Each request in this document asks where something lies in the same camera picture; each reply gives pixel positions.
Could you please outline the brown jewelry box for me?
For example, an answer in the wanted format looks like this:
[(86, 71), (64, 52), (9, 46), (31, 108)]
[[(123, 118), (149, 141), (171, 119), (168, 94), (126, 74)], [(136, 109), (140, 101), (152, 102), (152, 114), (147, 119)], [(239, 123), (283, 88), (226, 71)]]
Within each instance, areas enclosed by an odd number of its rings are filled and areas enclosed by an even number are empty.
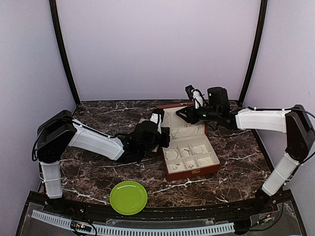
[(214, 174), (221, 167), (207, 137), (206, 125), (189, 124), (176, 115), (176, 111), (189, 105), (191, 103), (158, 106), (164, 110), (161, 126), (170, 128), (169, 147), (157, 148), (167, 181)]

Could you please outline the jewelry tray brown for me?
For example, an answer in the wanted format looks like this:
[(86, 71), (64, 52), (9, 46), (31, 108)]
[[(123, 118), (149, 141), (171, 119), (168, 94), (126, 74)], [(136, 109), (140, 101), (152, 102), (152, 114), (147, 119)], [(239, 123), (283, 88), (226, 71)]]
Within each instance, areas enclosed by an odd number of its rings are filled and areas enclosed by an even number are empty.
[(154, 123), (148, 119), (141, 118), (138, 124), (143, 127), (149, 127), (149, 126), (152, 126)]

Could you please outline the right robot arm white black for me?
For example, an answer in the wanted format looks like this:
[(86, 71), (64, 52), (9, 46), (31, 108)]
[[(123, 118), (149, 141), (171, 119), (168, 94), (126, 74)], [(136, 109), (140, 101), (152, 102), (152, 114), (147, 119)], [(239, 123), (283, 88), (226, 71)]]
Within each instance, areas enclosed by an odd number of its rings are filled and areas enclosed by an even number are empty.
[(185, 91), (194, 105), (182, 108), (176, 114), (187, 123), (213, 121), (227, 129), (255, 129), (286, 134), (287, 147), (283, 157), (261, 186), (262, 194), (251, 203), (251, 209), (255, 213), (262, 213), (268, 208), (269, 197), (275, 195), (292, 179), (298, 168), (314, 156), (311, 148), (315, 143), (315, 129), (309, 119), (312, 114), (302, 105), (282, 109), (232, 109), (225, 88), (209, 88), (207, 100), (193, 86), (187, 86)]

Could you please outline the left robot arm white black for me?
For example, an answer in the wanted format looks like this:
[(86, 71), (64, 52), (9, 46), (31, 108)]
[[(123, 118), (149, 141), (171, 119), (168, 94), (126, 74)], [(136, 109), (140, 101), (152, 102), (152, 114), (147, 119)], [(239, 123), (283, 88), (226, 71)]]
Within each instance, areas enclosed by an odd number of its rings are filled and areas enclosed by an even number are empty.
[(32, 148), (32, 160), (38, 161), (50, 206), (58, 214), (69, 211), (69, 202), (62, 198), (61, 155), (67, 147), (88, 150), (123, 164), (139, 162), (156, 147), (167, 148), (170, 129), (162, 127), (163, 109), (154, 109), (149, 120), (135, 126), (129, 134), (114, 136), (90, 128), (71, 112), (63, 110), (40, 125)]

